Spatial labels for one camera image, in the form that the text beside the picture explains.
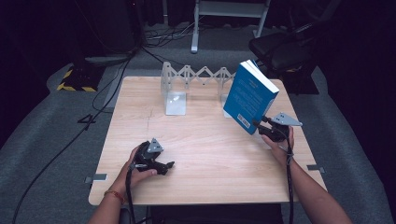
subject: gray floor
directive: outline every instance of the gray floor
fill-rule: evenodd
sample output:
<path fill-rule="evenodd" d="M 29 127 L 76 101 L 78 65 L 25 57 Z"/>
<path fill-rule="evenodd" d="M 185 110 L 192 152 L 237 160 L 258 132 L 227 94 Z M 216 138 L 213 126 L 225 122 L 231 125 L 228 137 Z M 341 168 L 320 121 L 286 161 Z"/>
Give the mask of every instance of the gray floor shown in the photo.
<path fill-rule="evenodd" d="M 192 68 L 208 66 L 216 71 L 225 66 L 233 71 L 240 62 L 255 58 L 248 50 L 253 28 L 207 29 L 201 32 L 197 54 L 190 53 L 190 35 L 148 50 L 167 58 L 165 61 L 189 64 Z M 96 113 L 92 101 L 97 92 L 56 91 L 68 67 L 66 64 L 49 78 L 50 95 L 24 119 L 0 150 L 0 223 L 11 222 L 29 183 L 83 128 L 77 121 Z M 118 68 L 107 68 L 100 90 L 117 74 Z M 141 50 L 128 64 L 125 76 L 148 76 L 161 69 L 161 63 Z M 318 165 L 326 170 L 322 176 L 328 191 L 354 223 L 393 223 L 382 183 L 327 94 L 325 77 L 319 68 L 312 76 L 320 94 L 291 94 L 290 100 L 304 124 L 304 133 Z M 101 107 L 112 92 L 104 90 L 94 102 L 96 107 Z M 84 179 L 95 173 L 110 120 L 111 114 L 101 114 L 37 179 L 21 205 L 17 223 L 87 222 L 94 207 L 88 203 L 90 187 L 84 184 Z M 287 220 L 288 205 L 283 204 L 282 208 Z M 143 207 L 137 207 L 136 211 L 138 217 L 144 215 Z M 295 223 L 309 223 L 298 203 Z"/>

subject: person's left hand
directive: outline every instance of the person's left hand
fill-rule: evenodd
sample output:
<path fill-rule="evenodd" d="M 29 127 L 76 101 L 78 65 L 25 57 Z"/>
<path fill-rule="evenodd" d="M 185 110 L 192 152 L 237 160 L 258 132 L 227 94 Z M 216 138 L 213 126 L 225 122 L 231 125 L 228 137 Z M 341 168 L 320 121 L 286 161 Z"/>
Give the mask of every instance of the person's left hand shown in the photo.
<path fill-rule="evenodd" d="M 128 166 L 131 164 L 132 159 L 134 158 L 134 154 L 136 151 L 139 149 L 139 146 L 135 147 L 134 150 L 132 150 L 131 155 L 129 157 L 129 160 L 125 162 L 125 164 L 122 166 L 122 169 L 117 176 L 116 180 L 114 181 L 113 185 L 111 185 L 110 189 L 115 190 L 116 192 L 120 193 L 121 195 L 126 194 L 126 188 L 125 188 L 125 178 L 126 174 L 128 172 Z M 157 174 L 157 170 L 151 169 L 143 172 L 139 172 L 136 169 L 132 170 L 132 177 L 131 177 L 131 188 L 137 185 L 138 182 L 153 176 Z"/>

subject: person's right hand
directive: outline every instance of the person's right hand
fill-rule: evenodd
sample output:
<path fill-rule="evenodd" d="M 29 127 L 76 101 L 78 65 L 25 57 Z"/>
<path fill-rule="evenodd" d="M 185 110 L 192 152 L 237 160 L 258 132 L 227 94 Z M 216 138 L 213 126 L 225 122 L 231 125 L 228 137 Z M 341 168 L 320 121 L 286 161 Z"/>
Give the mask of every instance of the person's right hand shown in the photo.
<path fill-rule="evenodd" d="M 283 148 L 287 149 L 288 148 L 288 142 L 287 140 L 284 140 L 283 142 L 273 142 L 267 135 L 263 134 L 262 135 L 262 140 L 272 149 L 272 153 L 276 160 L 283 164 L 286 164 L 286 158 L 287 158 L 287 153 L 284 149 L 282 149 L 280 146 Z M 289 140 L 290 140 L 290 146 L 291 149 L 294 147 L 294 132 L 293 128 L 289 126 Z"/>

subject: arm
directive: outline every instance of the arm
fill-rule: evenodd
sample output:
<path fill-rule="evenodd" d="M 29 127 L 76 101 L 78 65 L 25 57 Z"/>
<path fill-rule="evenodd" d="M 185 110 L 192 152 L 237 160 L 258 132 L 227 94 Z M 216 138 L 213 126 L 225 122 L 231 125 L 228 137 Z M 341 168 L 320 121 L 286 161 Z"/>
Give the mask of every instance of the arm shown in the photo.
<path fill-rule="evenodd" d="M 132 162 L 134 158 L 134 154 L 136 153 L 138 147 L 134 148 L 132 151 L 130 158 L 123 165 L 119 175 L 117 176 L 114 183 L 111 185 L 109 189 L 118 192 L 124 199 L 126 196 L 126 188 L 125 188 L 125 177 L 128 172 L 128 166 Z M 150 176 L 156 175 L 156 170 L 147 170 L 145 172 L 138 172 L 136 169 L 132 171 L 131 178 L 131 188 L 137 185 L 137 183 L 143 179 L 146 179 Z M 89 223 L 119 223 L 120 218 L 120 209 L 121 209 L 121 201 L 114 194 L 108 193 L 100 202 L 99 206 L 96 208 L 93 213 Z"/>
<path fill-rule="evenodd" d="M 289 139 L 293 147 L 291 127 Z M 286 170 L 285 151 L 278 146 L 278 143 L 274 143 L 265 135 L 262 135 L 262 140 L 271 147 L 274 157 Z M 308 175 L 295 160 L 291 160 L 290 170 L 294 190 L 312 223 L 352 223 L 334 197 Z"/>

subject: book cover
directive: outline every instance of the book cover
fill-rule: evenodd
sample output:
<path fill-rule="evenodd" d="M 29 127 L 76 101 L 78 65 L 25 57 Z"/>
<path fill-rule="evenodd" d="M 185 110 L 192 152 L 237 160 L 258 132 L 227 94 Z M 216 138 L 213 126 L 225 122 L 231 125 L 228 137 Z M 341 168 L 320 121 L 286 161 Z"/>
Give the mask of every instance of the book cover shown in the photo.
<path fill-rule="evenodd" d="M 262 120 L 279 89 L 251 60 L 239 64 L 223 109 L 248 133 L 254 134 L 253 120 Z"/>

